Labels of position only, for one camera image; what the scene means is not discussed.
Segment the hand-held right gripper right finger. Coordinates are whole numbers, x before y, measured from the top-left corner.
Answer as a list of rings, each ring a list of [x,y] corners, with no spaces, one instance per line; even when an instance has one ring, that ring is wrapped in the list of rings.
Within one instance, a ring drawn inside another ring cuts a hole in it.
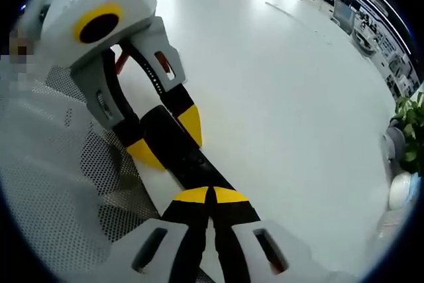
[[[328,282],[309,247],[274,221],[261,220],[247,197],[214,187],[210,209],[225,282]]]

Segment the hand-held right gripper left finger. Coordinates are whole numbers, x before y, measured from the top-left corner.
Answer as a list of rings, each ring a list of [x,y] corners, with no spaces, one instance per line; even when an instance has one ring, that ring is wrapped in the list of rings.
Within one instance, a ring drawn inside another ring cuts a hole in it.
[[[206,244],[211,186],[184,190],[161,218],[149,219],[114,245],[109,278],[195,282]]]

